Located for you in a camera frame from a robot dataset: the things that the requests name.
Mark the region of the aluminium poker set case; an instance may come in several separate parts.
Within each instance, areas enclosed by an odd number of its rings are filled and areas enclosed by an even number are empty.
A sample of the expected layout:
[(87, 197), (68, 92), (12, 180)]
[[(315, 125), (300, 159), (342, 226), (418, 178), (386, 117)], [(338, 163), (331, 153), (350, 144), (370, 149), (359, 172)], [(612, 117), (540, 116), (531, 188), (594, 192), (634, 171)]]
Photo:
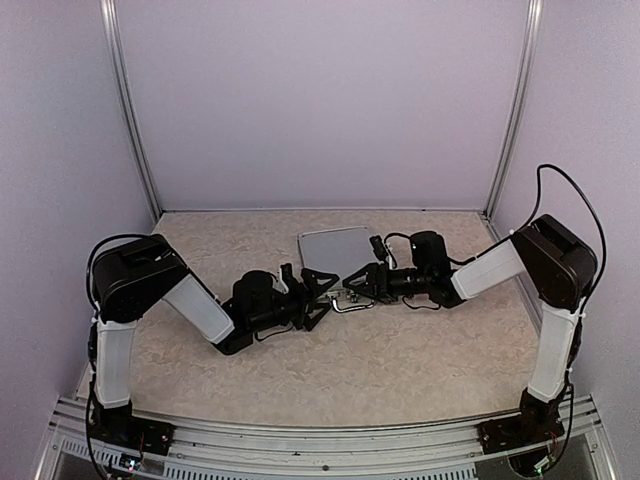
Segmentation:
[(340, 314), (370, 309), (374, 300), (367, 300), (347, 290), (342, 281), (366, 264), (376, 262), (369, 238), (373, 231), (367, 226), (341, 227), (298, 235), (302, 266), (311, 270), (333, 273), (339, 281), (322, 297)]

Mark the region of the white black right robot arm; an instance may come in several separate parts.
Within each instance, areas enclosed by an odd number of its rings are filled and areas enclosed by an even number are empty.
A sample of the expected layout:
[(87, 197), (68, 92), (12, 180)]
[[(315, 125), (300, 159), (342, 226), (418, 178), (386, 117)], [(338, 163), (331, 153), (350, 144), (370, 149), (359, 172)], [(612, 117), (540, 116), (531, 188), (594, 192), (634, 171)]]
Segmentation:
[(421, 231), (407, 238), (411, 267), (396, 268), (385, 240), (373, 237), (377, 261), (342, 282), (346, 289), (379, 303), (425, 295), (433, 308), (453, 309), (514, 278), (528, 280), (541, 312), (537, 358), (517, 414), (481, 425), (488, 448), (531, 444), (564, 432), (559, 405), (570, 388), (586, 307), (608, 260), (602, 222), (592, 203), (585, 206), (598, 232), (599, 252), (552, 215), (534, 209), (519, 228), (466, 260), (452, 259), (439, 233)]

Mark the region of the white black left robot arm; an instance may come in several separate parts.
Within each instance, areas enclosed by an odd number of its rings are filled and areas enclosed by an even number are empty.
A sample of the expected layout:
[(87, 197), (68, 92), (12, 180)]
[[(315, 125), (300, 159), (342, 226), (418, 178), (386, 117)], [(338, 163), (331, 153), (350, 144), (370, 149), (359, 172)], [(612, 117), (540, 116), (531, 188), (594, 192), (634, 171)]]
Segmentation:
[(291, 264), (283, 264), (277, 275), (245, 273), (222, 302), (164, 236), (119, 234), (100, 241), (85, 273), (94, 309), (90, 435), (127, 445), (171, 432), (169, 424), (135, 417), (130, 393), (135, 329), (157, 303), (167, 303), (218, 352), (231, 356), (274, 334), (312, 331), (331, 308), (321, 297), (338, 280), (334, 273), (308, 268), (296, 277)]

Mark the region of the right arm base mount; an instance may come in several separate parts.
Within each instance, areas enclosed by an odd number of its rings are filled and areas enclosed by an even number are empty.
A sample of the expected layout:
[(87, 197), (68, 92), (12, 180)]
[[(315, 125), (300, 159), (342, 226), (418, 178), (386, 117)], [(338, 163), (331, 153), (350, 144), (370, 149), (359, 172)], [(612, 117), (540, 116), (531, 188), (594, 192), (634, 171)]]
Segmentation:
[(479, 442), (485, 455), (527, 445), (519, 415), (481, 422), (477, 426), (477, 431)]

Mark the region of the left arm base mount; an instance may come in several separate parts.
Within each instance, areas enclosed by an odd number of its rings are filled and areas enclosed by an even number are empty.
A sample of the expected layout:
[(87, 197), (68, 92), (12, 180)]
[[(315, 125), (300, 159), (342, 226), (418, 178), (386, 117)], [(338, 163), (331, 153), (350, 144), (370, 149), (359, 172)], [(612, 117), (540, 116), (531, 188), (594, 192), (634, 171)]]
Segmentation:
[(139, 417), (113, 417), (107, 422), (90, 420), (92, 439), (135, 450), (144, 454), (167, 456), (173, 442), (175, 426)]

